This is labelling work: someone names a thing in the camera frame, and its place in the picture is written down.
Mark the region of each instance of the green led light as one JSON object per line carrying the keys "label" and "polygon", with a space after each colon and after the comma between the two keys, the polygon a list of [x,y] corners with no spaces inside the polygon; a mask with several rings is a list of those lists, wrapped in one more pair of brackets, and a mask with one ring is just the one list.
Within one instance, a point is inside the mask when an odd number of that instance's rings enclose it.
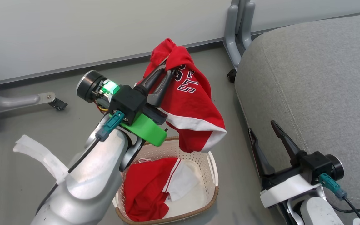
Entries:
{"label": "green led light", "polygon": [[116,94],[117,91],[119,91],[119,85],[117,85],[113,81],[108,81],[104,86],[102,86],[102,91],[106,94]]}

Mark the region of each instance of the gray chair leg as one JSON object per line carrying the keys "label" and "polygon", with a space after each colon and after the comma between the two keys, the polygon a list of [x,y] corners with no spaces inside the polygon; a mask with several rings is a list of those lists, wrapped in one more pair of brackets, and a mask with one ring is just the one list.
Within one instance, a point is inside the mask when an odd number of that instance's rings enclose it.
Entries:
{"label": "gray chair leg", "polygon": [[238,31],[238,36],[241,37],[241,43],[244,47],[244,50],[247,50],[252,42],[251,25],[253,23],[254,11],[255,3],[247,2],[244,6],[243,16],[240,23],[240,30]]}
{"label": "gray chair leg", "polygon": [[230,6],[227,10],[226,27],[224,29],[224,47],[230,57],[235,69],[241,60],[241,54],[236,45],[236,23],[237,23],[238,6]]}
{"label": "gray chair leg", "polygon": [[0,96],[0,112],[17,108],[48,103],[57,110],[63,110],[67,104],[56,98],[55,93],[46,92],[22,97],[7,98]]}
{"label": "gray chair leg", "polygon": [[223,43],[234,66],[234,69],[230,70],[227,74],[227,78],[231,83],[234,83],[238,65],[240,64],[243,53],[240,52],[237,47],[236,38],[241,43],[243,50],[247,50],[252,42],[251,24],[254,17],[254,11],[255,3],[250,0],[240,0],[238,5],[232,5],[227,10]]}

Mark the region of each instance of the teal connector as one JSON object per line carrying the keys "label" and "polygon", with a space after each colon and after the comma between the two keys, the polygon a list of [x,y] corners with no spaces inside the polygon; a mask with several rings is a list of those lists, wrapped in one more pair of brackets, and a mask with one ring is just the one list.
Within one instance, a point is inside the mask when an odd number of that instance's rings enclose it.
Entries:
{"label": "teal connector", "polygon": [[104,124],[104,126],[97,131],[95,134],[95,137],[100,137],[101,141],[105,141],[109,134],[121,123],[121,121],[124,119],[124,113],[117,110],[115,114],[113,114],[109,120]]}
{"label": "teal connector", "polygon": [[322,173],[319,176],[319,182],[327,189],[329,189],[331,192],[334,193],[334,195],[336,195],[336,197],[340,200],[343,200],[344,197],[347,196],[347,192],[345,192],[341,186],[333,179],[331,178],[329,175],[327,175],[327,173]]}

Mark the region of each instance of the gray floor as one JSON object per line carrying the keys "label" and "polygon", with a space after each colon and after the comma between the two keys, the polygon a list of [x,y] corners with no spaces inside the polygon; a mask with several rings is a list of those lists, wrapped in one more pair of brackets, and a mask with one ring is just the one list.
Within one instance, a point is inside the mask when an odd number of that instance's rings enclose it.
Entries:
{"label": "gray floor", "polygon": [[[260,184],[245,136],[246,125],[234,85],[226,79],[232,68],[226,50],[216,47],[191,55],[210,81],[212,99],[224,118],[228,133],[212,151],[219,172],[217,203],[209,211],[175,224],[285,224],[275,209],[265,209],[260,202]],[[95,69],[117,83],[133,85],[142,78],[147,64],[138,61]],[[54,184],[54,178],[41,163],[12,152],[15,141],[27,134],[67,165],[83,149],[86,138],[100,120],[96,107],[75,93],[84,71],[87,70],[0,91],[0,95],[9,97],[54,91],[69,104],[60,112],[46,105],[0,114],[0,225],[30,224],[38,204]],[[173,135],[176,131],[169,130],[169,136]],[[123,222],[111,206],[99,224]]]}

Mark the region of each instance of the yellow wire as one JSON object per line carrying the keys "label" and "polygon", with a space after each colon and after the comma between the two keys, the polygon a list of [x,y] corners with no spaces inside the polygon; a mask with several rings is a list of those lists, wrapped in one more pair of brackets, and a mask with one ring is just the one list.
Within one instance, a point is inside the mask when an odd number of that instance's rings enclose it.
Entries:
{"label": "yellow wire", "polygon": [[104,111],[104,112],[108,111],[107,109],[101,108],[100,106],[98,106],[98,108],[99,108],[101,111]]}

